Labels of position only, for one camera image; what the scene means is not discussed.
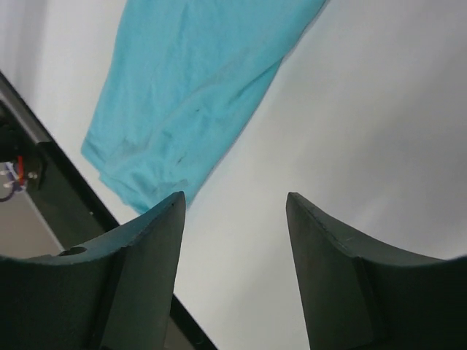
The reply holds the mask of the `teal polo shirt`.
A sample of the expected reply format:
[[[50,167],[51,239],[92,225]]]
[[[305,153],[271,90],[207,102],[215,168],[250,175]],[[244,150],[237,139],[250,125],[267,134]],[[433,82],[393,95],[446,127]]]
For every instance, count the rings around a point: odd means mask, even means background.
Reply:
[[[82,155],[142,214],[191,202],[322,1],[128,1]]]

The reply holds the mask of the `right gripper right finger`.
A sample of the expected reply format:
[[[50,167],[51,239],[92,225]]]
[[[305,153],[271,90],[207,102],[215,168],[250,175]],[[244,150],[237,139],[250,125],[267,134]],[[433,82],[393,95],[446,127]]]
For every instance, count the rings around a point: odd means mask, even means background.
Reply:
[[[312,349],[464,349],[466,259],[391,246],[292,192],[286,203]]]

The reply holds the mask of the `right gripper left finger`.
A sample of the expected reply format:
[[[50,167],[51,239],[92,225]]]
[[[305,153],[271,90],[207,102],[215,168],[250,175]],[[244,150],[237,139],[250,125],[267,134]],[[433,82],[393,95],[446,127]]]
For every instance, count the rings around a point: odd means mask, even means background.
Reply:
[[[162,349],[185,195],[58,256],[1,258],[3,349]]]

